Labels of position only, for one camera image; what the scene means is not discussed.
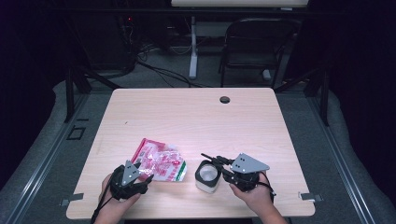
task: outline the human hand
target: human hand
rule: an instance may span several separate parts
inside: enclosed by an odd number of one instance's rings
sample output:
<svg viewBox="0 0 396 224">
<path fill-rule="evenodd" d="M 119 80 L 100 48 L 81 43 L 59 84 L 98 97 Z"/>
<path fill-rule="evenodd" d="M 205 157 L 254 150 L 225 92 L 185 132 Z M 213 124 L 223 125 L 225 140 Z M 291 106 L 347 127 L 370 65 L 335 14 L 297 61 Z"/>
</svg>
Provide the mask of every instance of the human hand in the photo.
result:
<svg viewBox="0 0 396 224">
<path fill-rule="evenodd" d="M 111 175 L 108 175 L 102 182 L 102 193 L 99 195 L 99 200 L 102 198 L 102 195 L 105 192 L 106 185 L 110 180 Z M 125 212 L 132 206 L 136 201 L 140 198 L 140 193 L 132 196 L 128 200 L 120 202 L 114 198 L 112 198 L 110 190 L 106 192 L 105 199 L 103 202 L 107 202 L 109 199 L 111 200 L 99 211 L 99 215 L 95 220 L 95 224 L 116 224 L 118 223 Z"/>
<path fill-rule="evenodd" d="M 260 182 L 269 184 L 267 178 L 263 174 L 260 174 Z M 258 185 L 255 189 L 243 192 L 236 185 L 230 184 L 233 194 L 244 201 L 257 216 L 260 217 L 262 223 L 286 223 L 277 209 L 274 207 L 270 190 L 262 185 Z"/>
</svg>

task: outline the table leg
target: table leg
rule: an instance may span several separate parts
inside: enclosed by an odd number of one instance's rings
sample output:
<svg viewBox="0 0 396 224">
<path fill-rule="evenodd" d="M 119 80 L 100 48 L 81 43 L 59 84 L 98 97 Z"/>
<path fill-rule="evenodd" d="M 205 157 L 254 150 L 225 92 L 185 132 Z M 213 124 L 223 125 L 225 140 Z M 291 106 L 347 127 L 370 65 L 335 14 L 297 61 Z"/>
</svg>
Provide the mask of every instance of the table leg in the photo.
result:
<svg viewBox="0 0 396 224">
<path fill-rule="evenodd" d="M 198 64 L 198 55 L 197 55 L 196 33 L 195 33 L 195 17 L 191 17 L 191 62 L 190 62 L 190 75 L 189 75 L 191 79 L 197 78 L 197 64 Z"/>
</svg>

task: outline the gray bracket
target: gray bracket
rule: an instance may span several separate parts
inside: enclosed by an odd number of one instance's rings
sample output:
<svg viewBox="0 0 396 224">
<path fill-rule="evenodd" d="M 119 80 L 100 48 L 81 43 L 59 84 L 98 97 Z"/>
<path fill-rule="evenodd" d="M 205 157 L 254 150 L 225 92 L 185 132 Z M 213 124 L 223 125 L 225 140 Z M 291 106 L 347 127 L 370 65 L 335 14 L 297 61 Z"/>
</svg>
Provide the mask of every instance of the gray bracket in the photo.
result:
<svg viewBox="0 0 396 224">
<path fill-rule="evenodd" d="M 300 193 L 299 192 L 299 197 L 303 200 L 303 201 L 311 201 L 313 203 L 318 203 L 318 202 L 322 202 L 323 197 L 320 194 L 313 194 L 313 193 Z"/>
<path fill-rule="evenodd" d="M 131 161 L 125 162 L 125 169 L 122 175 L 122 185 L 125 186 L 132 181 L 136 180 L 140 176 L 139 170 L 131 163 Z"/>
<path fill-rule="evenodd" d="M 230 168 L 232 171 L 241 174 L 249 174 L 270 169 L 267 164 L 253 159 L 245 153 L 240 153 L 239 156 L 233 161 L 233 164 L 231 164 Z"/>
<path fill-rule="evenodd" d="M 60 206 L 67 206 L 67 205 L 69 205 L 70 202 L 72 202 L 72 201 L 82 200 L 83 197 L 84 197 L 84 193 L 73 194 L 73 195 L 70 196 L 68 199 L 62 199 L 61 202 L 59 203 L 59 205 L 60 205 Z"/>
</svg>

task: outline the table top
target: table top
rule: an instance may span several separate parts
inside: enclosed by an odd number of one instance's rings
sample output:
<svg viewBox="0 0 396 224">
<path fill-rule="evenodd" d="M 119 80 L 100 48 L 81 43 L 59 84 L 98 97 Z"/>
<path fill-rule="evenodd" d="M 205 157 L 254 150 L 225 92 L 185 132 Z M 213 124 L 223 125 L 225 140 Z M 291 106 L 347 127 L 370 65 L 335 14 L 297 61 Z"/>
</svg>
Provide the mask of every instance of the table top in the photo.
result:
<svg viewBox="0 0 396 224">
<path fill-rule="evenodd" d="M 224 104 L 219 98 L 229 97 Z M 75 189 L 69 218 L 91 218 L 103 179 L 130 160 L 143 138 L 173 144 L 187 163 L 182 182 L 153 181 L 124 218 L 255 217 L 222 178 L 213 194 L 195 186 L 205 158 L 243 152 L 270 166 L 275 206 L 284 217 L 311 216 L 309 192 L 276 96 L 267 88 L 119 89 L 110 98 Z"/>
<path fill-rule="evenodd" d="M 172 0 L 173 7 L 306 7 L 308 0 Z"/>
</svg>

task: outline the office chair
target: office chair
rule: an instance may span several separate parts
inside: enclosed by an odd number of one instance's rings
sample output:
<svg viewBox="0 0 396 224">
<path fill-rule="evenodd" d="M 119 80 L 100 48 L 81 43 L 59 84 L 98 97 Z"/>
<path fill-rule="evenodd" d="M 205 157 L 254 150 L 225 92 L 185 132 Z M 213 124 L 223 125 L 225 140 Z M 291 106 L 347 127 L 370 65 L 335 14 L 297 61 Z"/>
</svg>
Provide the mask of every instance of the office chair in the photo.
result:
<svg viewBox="0 0 396 224">
<path fill-rule="evenodd" d="M 275 70 L 276 77 L 286 44 L 297 33 L 300 23 L 292 20 L 246 18 L 233 22 L 227 29 L 219 73 L 221 87 L 227 68 Z"/>
</svg>

